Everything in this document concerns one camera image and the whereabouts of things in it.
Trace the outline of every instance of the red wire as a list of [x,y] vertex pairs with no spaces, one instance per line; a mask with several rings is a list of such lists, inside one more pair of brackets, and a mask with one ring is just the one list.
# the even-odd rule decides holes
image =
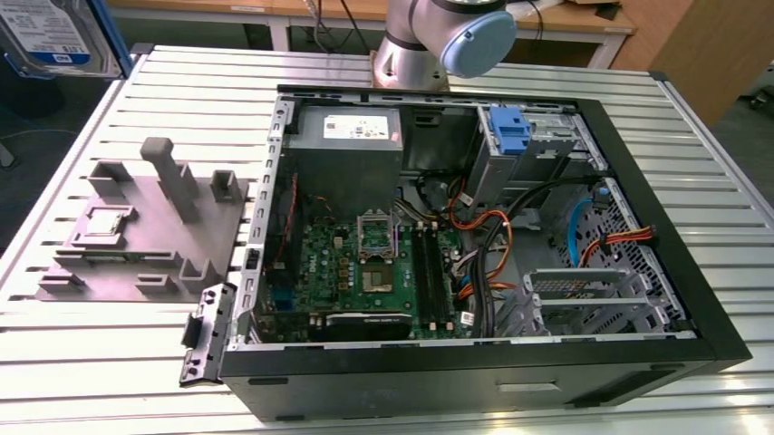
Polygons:
[[[612,237],[611,239],[607,240],[606,244],[612,245],[616,243],[636,242],[640,240],[650,240],[651,238],[652,238],[652,232],[648,231],[647,233],[635,234],[634,236],[628,236],[628,237]],[[596,239],[587,246],[585,251],[583,251],[583,255],[580,256],[580,262],[577,263],[577,267],[584,267],[587,265],[587,262],[588,262],[591,256],[594,255],[594,252],[596,251],[596,248],[599,246],[600,246],[600,242]]]
[[299,193],[299,174],[292,174],[292,201],[289,202],[288,220],[285,222],[285,228],[281,234],[281,243],[279,244],[277,256],[275,256],[275,262],[271,265],[272,269],[277,265],[277,261],[281,258],[281,253],[285,249],[285,244],[288,243],[288,234],[291,233],[292,228],[292,215],[295,214],[295,200],[297,197],[297,193]]

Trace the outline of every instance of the metal work table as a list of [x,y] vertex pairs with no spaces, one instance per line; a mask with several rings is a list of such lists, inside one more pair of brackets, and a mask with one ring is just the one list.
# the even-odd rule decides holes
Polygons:
[[[479,79],[452,80],[455,91],[602,101],[754,359],[615,409],[263,424],[225,387],[177,388],[178,339],[190,304],[32,300],[92,194],[84,177],[97,159],[133,160],[126,168],[149,173],[140,143],[146,136],[165,136],[194,176],[217,168],[259,179],[276,85],[368,86],[369,72],[361,56],[158,46],[138,57],[132,77],[110,85],[0,260],[4,433],[260,428],[379,433],[397,430],[399,423],[401,433],[768,433],[774,215],[671,85],[644,72],[515,65],[501,65]],[[248,208],[244,217],[251,215]],[[239,263],[241,254],[235,258]]]

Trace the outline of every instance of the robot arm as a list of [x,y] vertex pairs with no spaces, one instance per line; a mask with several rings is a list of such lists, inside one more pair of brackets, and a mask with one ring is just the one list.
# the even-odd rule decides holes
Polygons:
[[392,0],[373,60],[384,88],[439,90],[445,72],[484,74],[508,53],[516,24],[505,0]]

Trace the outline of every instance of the blue drive bracket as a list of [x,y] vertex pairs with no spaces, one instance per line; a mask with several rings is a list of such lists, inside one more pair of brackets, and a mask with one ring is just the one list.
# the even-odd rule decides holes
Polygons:
[[499,152],[508,156],[523,154],[529,143],[531,126],[521,111],[515,107],[489,107],[488,116]]

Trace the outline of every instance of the hard drive label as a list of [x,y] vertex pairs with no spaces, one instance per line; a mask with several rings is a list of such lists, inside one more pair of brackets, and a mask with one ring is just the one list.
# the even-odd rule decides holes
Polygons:
[[21,47],[38,61],[88,63],[84,39],[69,16],[50,0],[0,0],[0,16]]

